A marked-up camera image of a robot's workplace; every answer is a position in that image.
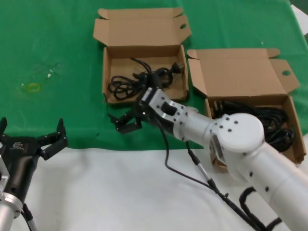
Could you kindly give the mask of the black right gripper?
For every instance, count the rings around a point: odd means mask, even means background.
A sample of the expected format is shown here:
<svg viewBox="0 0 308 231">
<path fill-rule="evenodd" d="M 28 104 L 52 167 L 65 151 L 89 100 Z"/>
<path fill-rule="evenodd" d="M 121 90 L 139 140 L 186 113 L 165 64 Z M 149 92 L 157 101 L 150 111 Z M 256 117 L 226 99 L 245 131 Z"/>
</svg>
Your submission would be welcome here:
<svg viewBox="0 0 308 231">
<path fill-rule="evenodd" d="M 145 93 L 149 87 L 163 89 L 163 77 L 163 74 L 158 74 L 157 72 L 141 72 L 141 93 Z M 173 135 L 173 122 L 159 116 L 149 105 L 136 101 L 133 108 L 136 110 L 136 117 L 132 112 L 127 112 L 120 118 L 107 114 L 118 132 L 126 134 L 139 130 L 142 128 L 141 121 L 143 121 Z"/>
</svg>

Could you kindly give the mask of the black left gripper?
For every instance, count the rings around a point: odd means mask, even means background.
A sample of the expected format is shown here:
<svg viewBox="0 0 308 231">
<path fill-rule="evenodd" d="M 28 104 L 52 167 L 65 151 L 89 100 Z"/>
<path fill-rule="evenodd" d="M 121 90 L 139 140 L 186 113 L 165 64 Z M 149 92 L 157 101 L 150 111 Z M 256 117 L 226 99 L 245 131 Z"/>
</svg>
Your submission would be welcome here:
<svg viewBox="0 0 308 231">
<path fill-rule="evenodd" d="M 59 119 L 56 132 L 37 139 L 4 136 L 6 127 L 7 119 L 3 117 L 0 120 L 0 155 L 10 175 L 4 192 L 24 200 L 37 168 L 39 154 L 46 161 L 68 146 L 64 121 Z"/>
</svg>

